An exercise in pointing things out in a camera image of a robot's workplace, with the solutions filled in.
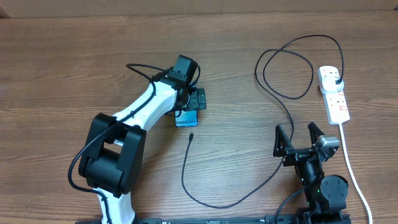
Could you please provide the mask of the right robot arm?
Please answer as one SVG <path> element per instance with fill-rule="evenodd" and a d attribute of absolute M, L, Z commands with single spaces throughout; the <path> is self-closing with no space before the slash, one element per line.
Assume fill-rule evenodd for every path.
<path fill-rule="evenodd" d="M 340 146 L 334 136 L 327 136 L 313 122 L 308 124 L 311 146 L 296 149 L 282 126 L 275 127 L 274 157 L 281 157 L 285 167 L 293 166 L 302 185 L 288 196 L 272 217 L 272 223 L 350 223 L 346 208 L 348 181 L 340 175 L 326 176 L 322 164 L 332 158 Z M 307 206 L 293 215 L 281 215 L 283 206 L 298 194 L 305 194 Z"/>

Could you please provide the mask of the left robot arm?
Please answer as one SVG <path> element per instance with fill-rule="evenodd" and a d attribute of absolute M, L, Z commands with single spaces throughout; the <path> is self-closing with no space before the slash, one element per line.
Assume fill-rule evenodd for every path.
<path fill-rule="evenodd" d="M 92 120 L 85 146 L 70 168 L 86 179 L 82 191 L 98 196 L 102 217 L 98 223 L 134 223 L 131 190 L 141 171 L 147 132 L 165 114 L 174 113 L 179 128 L 198 124 L 206 109 L 205 91 L 197 88 L 200 66 L 179 55 L 173 67 L 158 69 L 147 90 L 124 110 Z"/>

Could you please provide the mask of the blue Galaxy smartphone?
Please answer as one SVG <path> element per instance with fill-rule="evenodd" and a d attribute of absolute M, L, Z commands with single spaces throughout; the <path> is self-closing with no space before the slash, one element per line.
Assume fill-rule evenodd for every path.
<path fill-rule="evenodd" d="M 178 128 L 194 127 L 198 125 L 197 110 L 181 111 L 175 117 L 175 125 Z"/>

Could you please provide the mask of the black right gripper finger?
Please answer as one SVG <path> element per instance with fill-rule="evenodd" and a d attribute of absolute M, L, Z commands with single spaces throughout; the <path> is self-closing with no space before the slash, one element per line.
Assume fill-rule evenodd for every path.
<path fill-rule="evenodd" d="M 318 140 L 318 138 L 320 136 L 324 135 L 325 133 L 323 131 L 321 131 L 321 129 L 314 122 L 309 123 L 307 128 L 310 132 L 310 139 L 311 139 L 312 145 L 314 146 L 316 144 L 316 141 Z"/>
<path fill-rule="evenodd" d="M 287 137 L 285 131 L 281 125 L 275 127 L 275 143 L 273 156 L 274 157 L 284 157 L 289 154 L 294 147 L 291 140 Z"/>

